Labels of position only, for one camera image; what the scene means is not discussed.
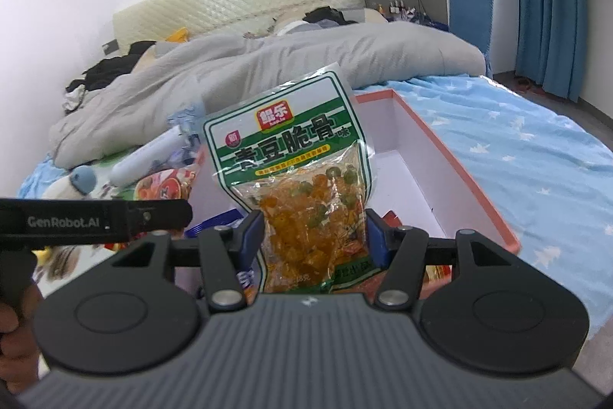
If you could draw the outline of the person's left hand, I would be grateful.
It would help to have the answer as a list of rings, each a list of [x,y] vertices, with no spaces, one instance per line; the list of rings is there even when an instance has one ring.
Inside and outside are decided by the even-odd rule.
[[[30,283],[23,293],[20,314],[1,303],[1,382],[12,394],[21,393],[38,381],[39,349],[31,320],[42,300],[38,286]]]

